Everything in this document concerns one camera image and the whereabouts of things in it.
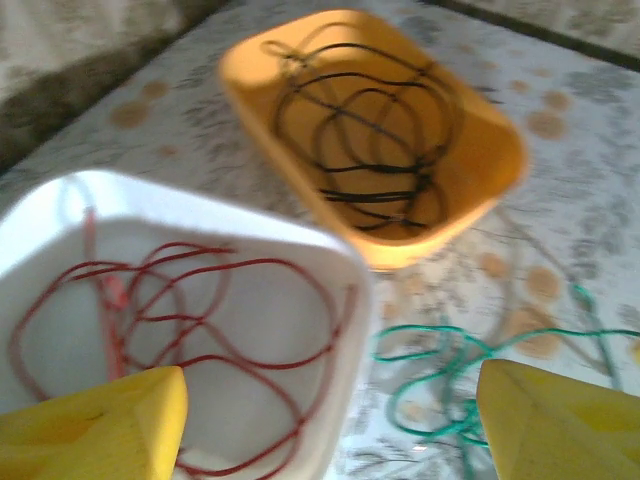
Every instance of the black cord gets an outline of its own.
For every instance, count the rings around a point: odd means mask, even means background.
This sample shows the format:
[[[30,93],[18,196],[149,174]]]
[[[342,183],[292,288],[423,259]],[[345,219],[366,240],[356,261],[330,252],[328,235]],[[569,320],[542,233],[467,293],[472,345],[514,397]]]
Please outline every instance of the black cord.
[[[265,53],[278,56],[281,59],[282,75],[286,80],[285,88],[280,95],[273,116],[275,136],[296,156],[324,172],[329,188],[320,189],[320,192],[325,195],[327,201],[347,205],[352,210],[373,220],[373,223],[354,225],[356,228],[363,231],[373,231],[395,223],[404,226],[411,233],[411,229],[428,229],[443,222],[448,215],[447,199],[444,191],[435,181],[434,173],[438,162],[449,153],[455,144],[460,131],[463,115],[458,96],[449,85],[431,73],[434,63],[419,67],[383,50],[351,42],[328,44],[309,53],[301,53],[322,31],[334,26],[351,27],[351,25],[344,23],[323,25],[311,32],[296,48],[276,41],[263,44]],[[397,82],[356,71],[320,74],[313,67],[313,60],[322,53],[337,49],[357,49],[384,57],[396,65],[410,70],[412,75],[406,81]],[[346,77],[367,80],[371,82],[371,86],[357,90],[340,101],[335,90],[331,87],[331,80]],[[309,87],[312,85],[321,89],[322,96],[309,92]],[[421,120],[423,117],[415,110],[414,106],[402,98],[403,94],[411,89],[419,89],[429,95],[440,111],[441,118],[439,120],[444,124],[444,128],[442,138],[435,146],[426,147],[424,145],[423,122]],[[355,101],[366,95],[386,97],[373,121],[349,109]],[[310,151],[307,151],[293,139],[287,133],[286,126],[283,125],[287,109],[299,98],[322,107],[328,112],[312,132]],[[382,127],[394,108],[402,109],[411,120],[411,131],[407,132],[407,137],[411,136],[412,140]],[[370,158],[362,158],[354,151],[344,125],[345,119],[356,121],[368,128]],[[327,166],[326,155],[323,151],[323,137],[328,129],[333,129],[340,142],[340,147],[352,165],[340,168]],[[408,159],[405,164],[407,166],[398,165],[398,162],[394,162],[393,159],[382,158],[380,148],[382,139],[392,142],[399,148]],[[373,193],[345,191],[339,185],[340,175],[355,171],[369,171],[382,175],[410,175],[413,187],[408,190]],[[427,192],[433,194],[438,210],[437,218],[433,223],[422,223],[415,220],[418,197]],[[392,202],[400,203],[398,210],[392,214],[383,214],[374,210],[375,205]]]

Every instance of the floral tablecloth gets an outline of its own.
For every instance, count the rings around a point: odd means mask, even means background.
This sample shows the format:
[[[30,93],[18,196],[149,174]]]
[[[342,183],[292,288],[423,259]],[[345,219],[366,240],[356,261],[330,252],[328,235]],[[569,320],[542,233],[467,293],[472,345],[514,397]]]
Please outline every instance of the floral tablecloth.
[[[493,212],[419,264],[380,275],[380,326],[435,323],[445,313],[478,336],[498,339],[532,325],[584,328],[566,293],[571,272],[595,296],[607,327],[640,330],[640,75],[410,0],[232,2],[0,177],[0,211],[47,178],[100,167],[309,220],[242,133],[212,71],[225,49],[250,34],[345,5],[385,17],[428,48],[513,119],[531,153],[528,178],[501,207],[518,226]],[[592,343],[554,338],[507,356],[608,383]],[[414,349],[424,341],[400,339]],[[625,390],[640,394],[636,344],[624,338],[611,344]],[[398,347],[397,339],[383,345]],[[443,440],[415,448],[419,439],[395,431],[384,417],[389,395],[430,368],[428,361],[374,364],[329,476],[460,478],[456,447]],[[474,385],[456,389],[469,396]],[[425,389],[401,404],[401,415],[430,428],[439,407]],[[477,456],[476,468],[478,478],[495,478],[486,454]]]

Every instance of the green string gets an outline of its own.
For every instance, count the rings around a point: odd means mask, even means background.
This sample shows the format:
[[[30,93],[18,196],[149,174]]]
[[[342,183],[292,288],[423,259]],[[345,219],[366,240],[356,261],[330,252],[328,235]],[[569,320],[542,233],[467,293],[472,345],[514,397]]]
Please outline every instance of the green string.
[[[636,332],[633,330],[603,328],[602,322],[596,314],[595,301],[593,300],[589,292],[582,286],[576,283],[572,283],[570,287],[570,293],[573,300],[584,311],[587,320],[593,328],[592,331],[578,332],[573,330],[565,330],[562,328],[543,328],[516,335],[500,345],[490,347],[482,340],[470,335],[465,329],[450,325],[447,317],[443,316],[440,319],[440,325],[399,325],[387,328],[378,333],[378,340],[382,340],[389,335],[402,331],[430,332],[439,334],[438,346],[435,349],[392,357],[381,356],[378,353],[374,353],[373,357],[378,362],[393,363],[412,360],[423,360],[426,358],[434,357],[436,355],[442,355],[451,352],[454,353],[451,360],[449,360],[447,364],[441,367],[439,370],[412,379],[401,385],[393,392],[386,407],[386,417],[388,421],[398,430],[420,437],[421,442],[425,444],[435,441],[440,437],[455,435],[461,452],[464,478],[467,480],[472,480],[475,475],[473,467],[469,460],[468,448],[470,446],[487,448],[488,444],[484,440],[484,434],[482,433],[482,424],[480,422],[478,407],[475,399],[465,400],[462,403],[464,416],[462,418],[454,418],[452,412],[452,408],[454,406],[453,384],[456,379],[464,375],[470,369],[477,367],[484,360],[498,356],[501,352],[519,342],[524,342],[540,335],[552,334],[564,337],[594,338],[598,349],[602,354],[607,373],[611,378],[612,387],[614,389],[621,390],[622,383],[611,358],[607,337],[612,335],[640,337],[640,332]],[[457,347],[457,351],[452,349],[452,340],[456,335],[462,339],[462,344]],[[475,347],[475,350],[479,349],[480,353],[471,356],[472,347]],[[443,413],[446,418],[444,425],[435,430],[420,430],[402,424],[400,420],[398,420],[397,412],[398,405],[404,395],[416,385],[427,385],[439,378],[444,379],[444,386],[441,396]]]

